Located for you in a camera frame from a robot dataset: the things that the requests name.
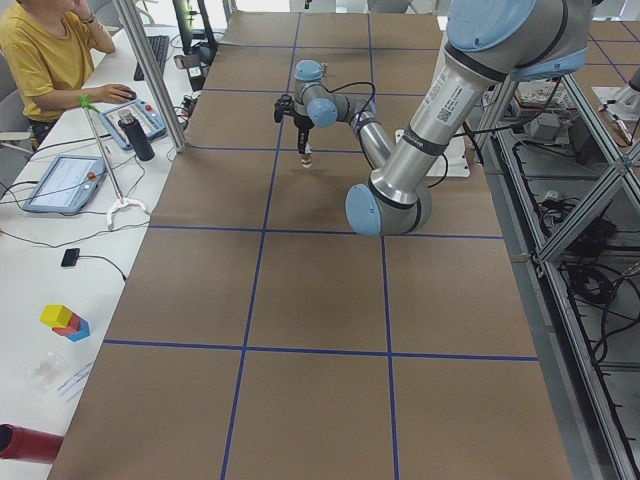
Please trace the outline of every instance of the person's hand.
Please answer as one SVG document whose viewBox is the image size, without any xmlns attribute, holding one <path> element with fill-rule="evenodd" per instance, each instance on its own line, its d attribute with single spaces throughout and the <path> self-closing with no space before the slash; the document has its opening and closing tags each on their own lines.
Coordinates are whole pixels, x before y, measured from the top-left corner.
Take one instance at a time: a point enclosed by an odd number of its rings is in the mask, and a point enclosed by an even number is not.
<svg viewBox="0 0 640 480">
<path fill-rule="evenodd" d="M 126 85 L 109 83 L 96 88 L 94 100 L 104 103 L 125 103 L 134 98 L 133 91 Z"/>
<path fill-rule="evenodd" d="M 91 18 L 91 7 L 87 4 L 87 0 L 73 0 L 73 13 L 80 17 L 80 20 L 88 20 Z"/>
</svg>

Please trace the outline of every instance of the stacked blocks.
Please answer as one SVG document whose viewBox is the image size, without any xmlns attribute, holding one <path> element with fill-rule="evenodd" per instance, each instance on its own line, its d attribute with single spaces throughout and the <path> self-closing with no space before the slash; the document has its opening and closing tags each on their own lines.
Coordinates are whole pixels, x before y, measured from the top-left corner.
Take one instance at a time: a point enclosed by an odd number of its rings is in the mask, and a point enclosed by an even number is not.
<svg viewBox="0 0 640 480">
<path fill-rule="evenodd" d="M 89 324 L 64 305 L 47 305 L 40 321 L 51 327 L 54 333 L 77 342 L 89 336 Z"/>
</svg>

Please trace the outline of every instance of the yellow cube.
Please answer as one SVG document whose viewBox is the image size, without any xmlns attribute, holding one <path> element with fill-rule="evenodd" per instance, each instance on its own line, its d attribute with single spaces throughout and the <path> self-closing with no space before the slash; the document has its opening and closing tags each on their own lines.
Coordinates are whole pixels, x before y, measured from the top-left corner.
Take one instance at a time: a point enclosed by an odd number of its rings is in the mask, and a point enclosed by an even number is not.
<svg viewBox="0 0 640 480">
<path fill-rule="evenodd" d="M 64 305 L 47 305 L 40 315 L 40 321 L 51 328 L 65 328 L 72 316 L 73 312 Z"/>
</svg>

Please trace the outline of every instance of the bracelet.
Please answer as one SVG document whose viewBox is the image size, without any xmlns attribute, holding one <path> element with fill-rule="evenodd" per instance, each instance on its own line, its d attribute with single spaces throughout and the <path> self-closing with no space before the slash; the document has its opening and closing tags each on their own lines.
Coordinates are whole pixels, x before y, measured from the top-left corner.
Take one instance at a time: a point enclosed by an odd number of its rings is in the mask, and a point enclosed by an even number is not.
<svg viewBox="0 0 640 480">
<path fill-rule="evenodd" d="M 91 12 L 91 16 L 89 18 L 87 18 L 86 20 L 80 19 L 80 21 L 82 23 L 84 23 L 85 25 L 89 25 L 90 23 L 95 22 L 96 20 L 96 16 L 93 14 L 93 12 Z"/>
</svg>

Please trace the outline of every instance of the white table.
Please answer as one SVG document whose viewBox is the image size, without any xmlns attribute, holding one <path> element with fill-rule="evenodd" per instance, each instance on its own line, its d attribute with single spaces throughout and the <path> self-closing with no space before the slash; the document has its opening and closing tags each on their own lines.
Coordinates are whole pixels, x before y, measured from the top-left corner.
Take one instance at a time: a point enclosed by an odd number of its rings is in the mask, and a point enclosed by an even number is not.
<svg viewBox="0 0 640 480">
<path fill-rule="evenodd" d="M 148 35 L 177 35 L 176 28 L 153 27 Z M 123 83 L 137 93 L 138 98 L 152 105 L 155 102 L 145 82 L 134 82 L 136 59 L 124 31 L 114 35 L 116 53 L 102 59 L 87 86 L 105 83 Z M 171 51 L 170 56 L 179 53 Z M 186 72 L 179 71 L 170 58 L 164 80 L 174 105 L 180 105 L 184 95 L 191 93 Z M 107 109 L 107 104 L 96 104 Z M 44 144 L 51 145 L 79 138 L 91 137 L 91 130 L 81 109 L 65 112 Z M 105 145 L 112 152 L 111 162 L 118 165 L 132 157 L 120 150 L 113 140 Z M 171 160 L 175 155 L 168 137 L 152 143 L 155 158 L 142 162 L 146 173 L 130 197 L 141 200 L 152 211 L 164 186 Z M 95 141 L 58 146 L 36 154 L 27 164 L 16 182 L 38 180 L 51 160 L 59 153 L 74 152 L 81 155 L 99 155 Z M 122 191 L 129 188 L 142 174 L 135 160 L 129 160 L 115 169 Z M 27 198 L 31 188 L 16 187 L 18 198 Z M 3 202 L 11 200 L 7 194 Z M 97 195 L 85 210 L 106 212 L 115 202 L 115 193 L 108 178 L 104 179 Z M 144 224 L 149 219 L 139 208 L 116 213 L 115 229 L 126 225 Z M 64 217 L 54 214 L 29 214 L 15 204 L 0 205 L 0 229 L 38 242 L 58 245 L 73 242 L 99 231 L 106 231 L 105 215 L 84 214 Z M 146 226 L 103 234 L 90 240 L 73 243 L 80 255 L 99 255 L 129 273 L 144 238 Z M 124 287 L 118 271 L 104 260 L 79 259 L 75 267 L 63 269 L 60 261 L 68 246 L 47 248 L 35 246 L 0 235 L 0 305 L 2 305 L 2 340 L 0 348 L 0 423 L 11 423 L 28 428 L 64 435 L 80 395 L 68 402 L 55 391 L 55 386 L 71 377 L 96 357 L 109 322 Z M 40 323 L 40 314 L 47 304 L 63 304 L 86 319 L 91 336 L 77 343 L 53 333 Z M 44 394 L 34 394 L 25 380 L 28 369 L 38 365 L 49 353 L 56 353 L 67 364 L 66 372 Z M 49 465 L 13 460 L 0 461 L 1 480 L 45 479 Z"/>
</svg>

